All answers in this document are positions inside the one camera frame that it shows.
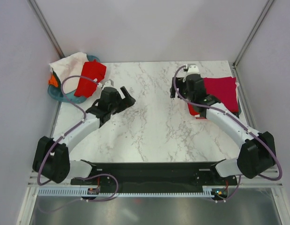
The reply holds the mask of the magenta polo shirt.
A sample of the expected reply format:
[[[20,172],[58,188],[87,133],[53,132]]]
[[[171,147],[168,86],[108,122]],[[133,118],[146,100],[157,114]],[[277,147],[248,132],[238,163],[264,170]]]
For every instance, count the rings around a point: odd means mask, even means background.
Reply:
[[[239,112],[236,78],[203,78],[207,94],[218,98],[232,113]]]

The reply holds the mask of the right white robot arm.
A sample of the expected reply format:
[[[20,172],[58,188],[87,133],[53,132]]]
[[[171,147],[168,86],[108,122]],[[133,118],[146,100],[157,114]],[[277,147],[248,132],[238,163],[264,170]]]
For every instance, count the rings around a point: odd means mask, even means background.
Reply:
[[[217,97],[206,92],[204,80],[199,74],[190,74],[184,78],[174,76],[171,98],[175,96],[216,124],[239,147],[237,158],[226,159],[214,165],[214,170],[209,173],[212,183],[221,184],[226,177],[234,175],[252,179],[277,164],[273,136],[269,132],[261,133],[245,126]]]

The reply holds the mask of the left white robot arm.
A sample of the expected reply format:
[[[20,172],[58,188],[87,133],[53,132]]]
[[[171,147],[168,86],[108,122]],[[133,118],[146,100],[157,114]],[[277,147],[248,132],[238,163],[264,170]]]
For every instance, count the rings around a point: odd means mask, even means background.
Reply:
[[[69,154],[90,133],[134,103],[135,99],[125,87],[119,90],[104,87],[100,98],[84,112],[83,119],[78,125],[56,137],[43,136],[39,139],[32,165],[33,171],[37,172],[38,176],[44,176],[55,183],[78,177],[87,184],[94,184],[98,174],[92,170],[92,164],[85,160],[70,160]]]

